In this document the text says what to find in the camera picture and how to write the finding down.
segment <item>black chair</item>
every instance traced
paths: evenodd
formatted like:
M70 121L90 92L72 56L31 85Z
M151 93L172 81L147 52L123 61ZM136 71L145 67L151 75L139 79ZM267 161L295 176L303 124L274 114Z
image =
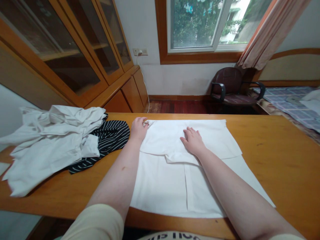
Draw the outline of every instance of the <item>black chair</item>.
M257 84L260 87L258 98L239 94L243 83ZM241 72L234 67L220 69L211 84L211 97L220 103L232 106L252 106L263 98L266 91L266 87L261 82L242 82Z

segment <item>electrical outlet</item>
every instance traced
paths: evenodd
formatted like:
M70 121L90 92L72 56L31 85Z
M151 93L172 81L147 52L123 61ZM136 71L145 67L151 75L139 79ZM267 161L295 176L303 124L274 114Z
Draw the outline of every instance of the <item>electrical outlet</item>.
M133 48L133 55L137 56L139 54L140 51L142 51L142 53L139 56L147 56L148 55L148 50L146 48Z
M142 54L140 56L147 56L148 50L146 48L139 49L139 51L142 51Z

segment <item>pink curtain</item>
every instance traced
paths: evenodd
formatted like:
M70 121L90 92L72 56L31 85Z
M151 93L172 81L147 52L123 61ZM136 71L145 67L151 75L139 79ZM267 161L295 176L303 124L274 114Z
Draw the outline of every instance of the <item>pink curtain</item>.
M237 64L261 70L311 0L273 0Z

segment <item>wooden table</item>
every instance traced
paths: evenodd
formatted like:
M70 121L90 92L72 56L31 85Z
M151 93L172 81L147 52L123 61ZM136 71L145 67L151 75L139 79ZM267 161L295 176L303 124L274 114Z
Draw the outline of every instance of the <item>wooden table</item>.
M226 119L243 157L278 212L307 239L320 237L320 147L282 116L111 113L108 120ZM8 148L0 161L10 162ZM41 183L29 196L10 197L0 182L0 209L75 219L111 167L120 151L110 153L92 168L70 175L62 171ZM227 219L169 217L130 208L126 226L177 230L234 239Z

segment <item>glass pane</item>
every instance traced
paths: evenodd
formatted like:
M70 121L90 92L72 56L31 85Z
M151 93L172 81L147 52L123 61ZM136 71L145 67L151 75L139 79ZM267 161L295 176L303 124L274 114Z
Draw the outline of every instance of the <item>glass pane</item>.
M247 44L272 0L234 0L219 44Z
M210 46L222 5L222 0L174 0L171 48Z
M1 0L0 17L77 95L100 82L48 0Z
M119 69L110 43L90 0L67 1L108 75Z
M126 42L121 31L120 23L117 18L116 9L113 6L112 0L100 0L104 15L110 26L111 33L116 42L118 51L120 53L123 64L127 64L131 61L130 55L127 49Z

